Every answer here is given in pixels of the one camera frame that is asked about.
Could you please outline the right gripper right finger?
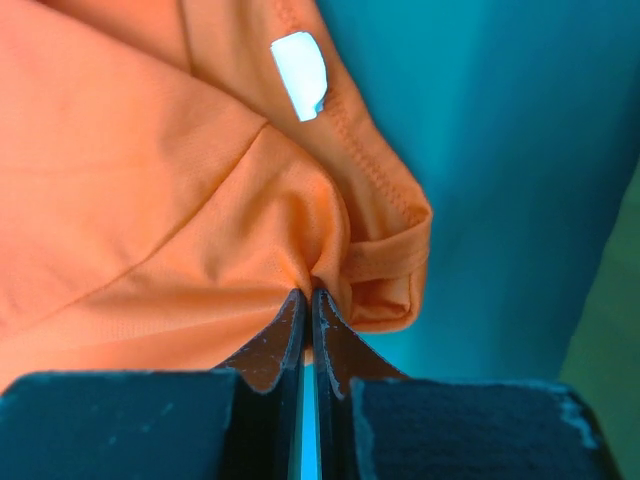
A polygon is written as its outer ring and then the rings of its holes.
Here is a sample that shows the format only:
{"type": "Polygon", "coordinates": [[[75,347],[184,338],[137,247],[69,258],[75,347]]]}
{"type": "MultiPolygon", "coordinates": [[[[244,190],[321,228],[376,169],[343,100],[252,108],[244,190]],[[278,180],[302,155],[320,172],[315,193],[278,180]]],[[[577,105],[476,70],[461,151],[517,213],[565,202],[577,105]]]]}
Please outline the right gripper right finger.
{"type": "Polygon", "coordinates": [[[592,410],[539,380],[412,378],[311,306],[318,472],[324,479],[616,479],[592,410]]]}

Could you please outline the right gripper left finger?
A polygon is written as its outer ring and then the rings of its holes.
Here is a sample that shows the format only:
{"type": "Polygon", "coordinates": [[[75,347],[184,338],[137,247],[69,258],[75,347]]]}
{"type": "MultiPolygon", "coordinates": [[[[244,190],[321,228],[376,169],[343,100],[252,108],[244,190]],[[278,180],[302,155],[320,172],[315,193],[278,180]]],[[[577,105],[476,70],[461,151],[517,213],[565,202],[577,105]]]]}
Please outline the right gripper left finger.
{"type": "Polygon", "coordinates": [[[1,396],[5,479],[296,479],[307,301],[219,366],[37,372],[1,396]]]}

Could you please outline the orange t shirt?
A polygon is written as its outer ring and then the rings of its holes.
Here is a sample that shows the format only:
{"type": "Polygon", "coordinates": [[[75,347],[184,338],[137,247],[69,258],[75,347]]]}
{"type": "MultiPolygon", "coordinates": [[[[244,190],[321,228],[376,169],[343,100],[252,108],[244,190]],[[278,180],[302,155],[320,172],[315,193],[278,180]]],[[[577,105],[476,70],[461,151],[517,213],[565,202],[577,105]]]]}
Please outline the orange t shirt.
{"type": "Polygon", "coordinates": [[[423,302],[432,209],[312,1],[1,5],[1,382],[208,369],[325,286],[423,302]]]}

